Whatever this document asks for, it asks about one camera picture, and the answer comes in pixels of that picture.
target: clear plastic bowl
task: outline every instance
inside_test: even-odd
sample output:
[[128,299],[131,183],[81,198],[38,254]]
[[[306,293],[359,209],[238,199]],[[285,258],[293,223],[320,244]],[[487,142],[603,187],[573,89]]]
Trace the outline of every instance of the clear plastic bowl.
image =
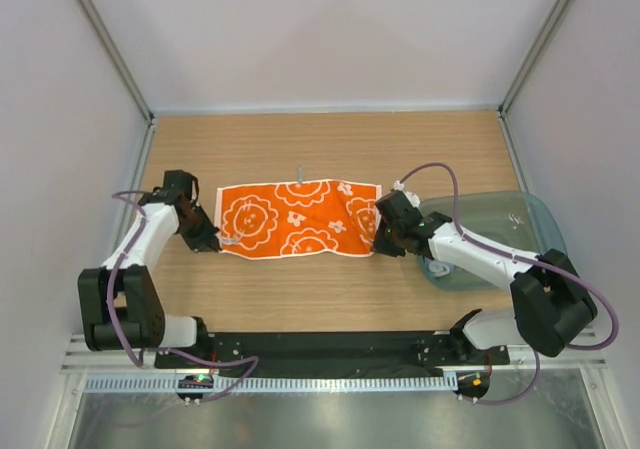
[[[460,196],[460,222],[467,229],[496,242],[544,253],[557,249],[566,253],[562,234],[544,203],[535,196],[519,191],[487,192]],[[437,211],[451,216],[453,197],[427,199],[420,204],[423,214]],[[422,272],[439,288],[466,291],[494,287],[464,269],[448,263],[433,263],[418,257]],[[443,274],[443,267],[450,272]]]

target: gray wall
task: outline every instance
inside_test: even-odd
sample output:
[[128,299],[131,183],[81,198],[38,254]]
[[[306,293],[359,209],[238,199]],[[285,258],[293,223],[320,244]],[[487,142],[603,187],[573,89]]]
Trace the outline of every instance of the gray wall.
[[[577,0],[510,115],[532,192],[621,317],[606,351],[640,420],[640,0]],[[606,315],[598,326],[608,331]]]
[[74,0],[0,0],[0,445],[42,447],[144,130]]
[[199,112],[497,106],[553,2],[94,1],[149,104]]

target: orange towel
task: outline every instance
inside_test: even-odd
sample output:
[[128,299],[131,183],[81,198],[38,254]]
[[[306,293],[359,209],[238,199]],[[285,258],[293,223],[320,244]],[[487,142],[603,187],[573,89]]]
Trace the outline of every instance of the orange towel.
[[249,259],[334,252],[368,256],[381,186],[321,180],[218,189],[223,252]]

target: wooden table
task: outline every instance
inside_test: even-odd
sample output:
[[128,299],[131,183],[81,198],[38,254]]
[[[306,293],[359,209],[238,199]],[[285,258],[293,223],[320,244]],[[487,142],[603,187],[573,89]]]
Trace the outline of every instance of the wooden table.
[[[218,115],[161,118],[143,188],[167,169],[200,179],[213,219],[216,188],[346,179],[382,184],[418,164],[445,161],[462,193],[517,189],[495,112]],[[421,198],[451,194],[441,169],[414,176]],[[321,254],[249,261],[191,253],[180,237],[153,274],[165,311],[204,318],[210,331],[447,329],[472,309],[510,305],[496,289],[456,293],[431,286],[414,257]]]

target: robotic arm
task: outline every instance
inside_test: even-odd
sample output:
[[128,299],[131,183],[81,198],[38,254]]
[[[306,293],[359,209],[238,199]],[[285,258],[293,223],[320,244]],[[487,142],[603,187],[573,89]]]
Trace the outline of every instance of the robotic arm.
[[[78,292],[85,341],[89,349],[121,349],[107,311],[107,284],[116,270],[114,297],[124,295],[126,302],[116,307],[118,321],[134,348],[192,347],[199,325],[193,317],[165,314],[151,272],[169,238],[179,233],[194,252],[219,251],[218,228],[198,202],[198,179],[188,172],[166,171],[162,187],[145,194],[138,205],[145,215],[136,221],[120,246],[100,267],[85,269],[78,278]],[[136,237],[142,218],[146,224],[135,239],[122,264],[116,261]]]
[[476,349],[526,343],[545,356],[555,357],[597,315],[584,288],[516,260],[516,256],[537,259],[576,274],[560,251],[552,249],[543,255],[520,251],[465,230],[465,235],[511,257],[495,255],[465,240],[450,217],[437,212],[423,215],[400,190],[381,197],[376,207],[382,221],[374,240],[375,252],[393,257],[409,252],[450,262],[511,292],[512,309],[473,311],[454,326]]

